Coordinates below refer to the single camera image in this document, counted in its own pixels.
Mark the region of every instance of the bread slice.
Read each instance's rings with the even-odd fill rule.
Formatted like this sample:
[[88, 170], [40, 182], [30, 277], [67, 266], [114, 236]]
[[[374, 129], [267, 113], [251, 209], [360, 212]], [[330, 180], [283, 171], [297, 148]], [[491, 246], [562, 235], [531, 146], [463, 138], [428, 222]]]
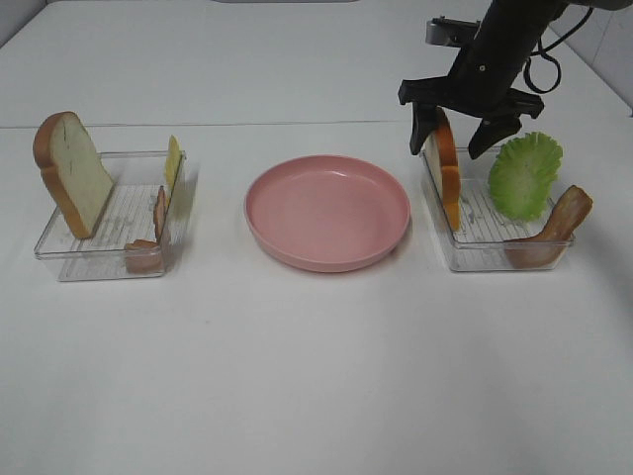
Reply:
[[459, 193], [461, 191], [457, 149], [446, 114], [440, 107], [436, 109], [436, 114], [437, 129], [426, 139], [424, 151], [450, 227], [453, 231], [457, 231], [460, 226]]
[[92, 237], [114, 182], [77, 115], [48, 117], [36, 133], [33, 155], [73, 235]]

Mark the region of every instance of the transparent tray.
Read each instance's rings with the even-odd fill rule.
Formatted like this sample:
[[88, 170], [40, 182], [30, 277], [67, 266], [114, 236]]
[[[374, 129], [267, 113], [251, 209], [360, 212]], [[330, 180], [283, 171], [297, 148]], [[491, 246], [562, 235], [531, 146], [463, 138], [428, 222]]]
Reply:
[[115, 181], [95, 235], [77, 239], [58, 208], [35, 247], [35, 256], [61, 282], [163, 275], [180, 254], [195, 185], [185, 180], [182, 153], [165, 224], [157, 246], [126, 250], [136, 239], [156, 241], [153, 208], [164, 178], [167, 151], [100, 153]]
[[509, 241], [540, 233], [554, 203], [548, 199], [541, 218], [529, 223], [509, 220], [498, 213], [488, 190], [488, 174], [498, 151], [499, 147], [493, 147], [472, 160], [467, 149], [457, 149], [461, 177], [461, 223], [457, 232], [450, 228], [426, 155], [421, 153], [426, 164], [422, 188], [446, 263], [455, 272], [553, 269], [574, 243], [574, 235], [569, 240]]

